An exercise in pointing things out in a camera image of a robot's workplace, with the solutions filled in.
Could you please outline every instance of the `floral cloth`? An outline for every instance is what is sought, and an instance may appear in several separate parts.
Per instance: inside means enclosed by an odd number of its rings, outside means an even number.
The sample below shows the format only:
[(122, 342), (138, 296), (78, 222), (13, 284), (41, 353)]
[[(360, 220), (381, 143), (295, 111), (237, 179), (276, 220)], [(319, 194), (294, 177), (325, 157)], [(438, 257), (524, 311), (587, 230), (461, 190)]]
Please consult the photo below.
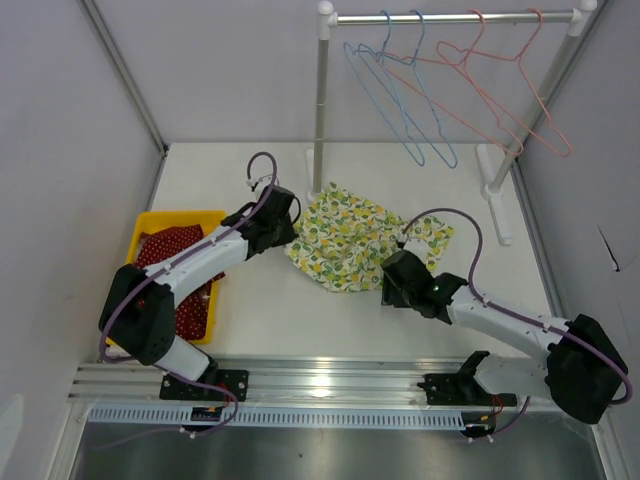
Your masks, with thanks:
[[(358, 292), (382, 287), (380, 264), (398, 250), (407, 222), (371, 200), (357, 197), (335, 183), (318, 195), (295, 229), (299, 237), (285, 247), (296, 267), (332, 292)], [(430, 271), (444, 253), (453, 228), (425, 217), (409, 236), (429, 245)]]

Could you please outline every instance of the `red garment in basket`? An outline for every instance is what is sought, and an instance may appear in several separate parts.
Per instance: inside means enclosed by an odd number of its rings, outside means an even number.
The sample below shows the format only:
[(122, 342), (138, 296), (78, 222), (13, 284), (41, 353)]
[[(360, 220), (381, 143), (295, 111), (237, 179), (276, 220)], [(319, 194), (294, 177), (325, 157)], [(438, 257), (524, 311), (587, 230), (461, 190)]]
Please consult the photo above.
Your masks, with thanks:
[[(190, 247), (198, 240), (202, 240), (202, 238), (204, 238), (204, 233), (200, 225), (171, 227), (153, 235), (145, 236), (143, 234), (140, 240), (144, 240), (144, 244), (134, 265), (138, 268), (145, 268), (161, 262)], [(176, 308), (176, 333), (185, 340), (199, 340), (205, 335), (209, 294), (214, 280), (207, 282), (202, 287), (205, 289), (204, 292), (200, 291), (202, 289), (193, 292)]]

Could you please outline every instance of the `clothing rack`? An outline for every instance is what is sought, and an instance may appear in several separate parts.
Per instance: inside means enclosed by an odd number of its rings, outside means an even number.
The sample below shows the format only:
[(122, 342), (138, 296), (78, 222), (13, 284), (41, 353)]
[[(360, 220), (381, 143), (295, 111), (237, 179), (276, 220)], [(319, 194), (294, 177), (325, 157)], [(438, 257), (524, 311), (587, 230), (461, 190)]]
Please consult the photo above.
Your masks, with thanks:
[[(566, 10), (543, 10), (540, 12), (544, 23), (566, 23), (567, 33), (558, 48), (547, 73), (538, 87), (538, 96), (546, 103), (550, 93), (562, 77), (567, 68), (567, 61), (573, 51), (574, 45), (588, 23), (589, 17), (597, 7), (597, 0), (580, 0), (578, 8)], [(540, 17), (536, 12), (511, 12), (511, 13), (483, 13), (484, 22), (489, 23), (539, 23)], [(481, 18), (475, 13), (457, 14), (425, 14), (420, 17), (417, 14), (383, 14), (373, 15), (341, 15), (338, 14), (333, 4), (323, 0), (318, 4), (318, 73), (316, 88), (316, 124), (313, 149), (306, 152), (307, 169), (311, 190), (310, 197), (317, 195), (322, 189), (322, 162), (324, 154), (324, 128), (325, 107), (327, 101), (327, 66), (329, 56), (329, 39), (331, 29), (340, 26), (356, 25), (417, 25), (417, 24), (478, 24)], [(524, 123), (533, 127), (542, 114), (542, 106), (534, 99), (529, 105), (524, 116)], [(520, 144), (529, 134), (526, 128), (520, 129), (516, 137)], [(491, 214), (496, 227), (498, 239), (502, 245), (509, 245), (512, 241), (511, 230), (504, 215), (502, 204), (502, 183), (508, 175), (516, 154), (520, 150), (518, 142), (514, 141), (506, 146), (508, 153), (505, 155), (498, 172), (494, 174), (493, 167), (486, 154), (484, 145), (479, 145), (476, 151), (478, 164), (483, 179), (483, 197), (489, 203)]]

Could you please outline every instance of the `gray wall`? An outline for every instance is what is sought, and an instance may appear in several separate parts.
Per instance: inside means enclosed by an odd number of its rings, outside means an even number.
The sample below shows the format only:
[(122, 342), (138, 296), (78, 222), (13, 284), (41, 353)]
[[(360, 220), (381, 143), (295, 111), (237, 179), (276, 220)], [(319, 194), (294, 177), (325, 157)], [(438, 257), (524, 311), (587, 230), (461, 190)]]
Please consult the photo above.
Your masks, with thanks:
[[(556, 0), (535, 3), (540, 8), (559, 8)], [(167, 142), (313, 139), (318, 0), (99, 0), (98, 4)], [(376, 13), (383, 8), (465, 12), (472, 6), (495, 12), (531, 6), (530, 0), (335, 0), (334, 4), (341, 13)], [(561, 7), (577, 4), (577, 0), (566, 0)], [(489, 26), (480, 48), (515, 55), (534, 28)], [(468, 45), (477, 30), (469, 25), (428, 27), (422, 53), (435, 56), (435, 45), (441, 39)], [(545, 26), (532, 45), (526, 65), (535, 83), (565, 30), (564, 25)], [(394, 32), (391, 50), (412, 54), (420, 27), (398, 27)], [(332, 35), (327, 138), (395, 140), (361, 90), (342, 47), (345, 41), (380, 47), (386, 28), (341, 27)], [(514, 112), (523, 112), (530, 95), (514, 65), (492, 60), (470, 65), (481, 85), (500, 92)], [(431, 95), (477, 126), (506, 138), (492, 128), (495, 119), (472, 87), (450, 67), (431, 65), (420, 71)], [(401, 72), (412, 78), (410, 69)], [(437, 138), (426, 102), (416, 103), (420, 97), (408, 89), (404, 96), (428, 134)], [(450, 138), (476, 139), (456, 120), (442, 115), (442, 121)]]
[[(569, 314), (600, 320), (640, 388), (640, 4), (607, 8), (553, 105), (574, 155), (558, 159), (530, 142), (522, 166)], [(640, 478), (640, 395), (611, 412)]]
[(0, 405), (26, 400), (3, 478), (40, 479), (158, 156), (73, 0), (0, 6)]

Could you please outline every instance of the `white pipe connector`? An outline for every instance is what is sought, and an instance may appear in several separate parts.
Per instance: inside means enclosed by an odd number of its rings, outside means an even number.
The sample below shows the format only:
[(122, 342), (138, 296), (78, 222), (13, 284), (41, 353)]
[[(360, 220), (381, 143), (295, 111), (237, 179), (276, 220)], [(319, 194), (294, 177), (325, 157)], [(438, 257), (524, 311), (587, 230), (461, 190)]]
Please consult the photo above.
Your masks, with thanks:
[(338, 14), (333, 9), (333, 4), (328, 0), (322, 0), (318, 4), (318, 40), (329, 40), (331, 27), (337, 25)]
[(579, 37), (589, 23), (591, 14), (598, 8), (598, 0), (580, 0), (580, 6), (573, 9), (573, 20), (569, 24), (567, 35)]

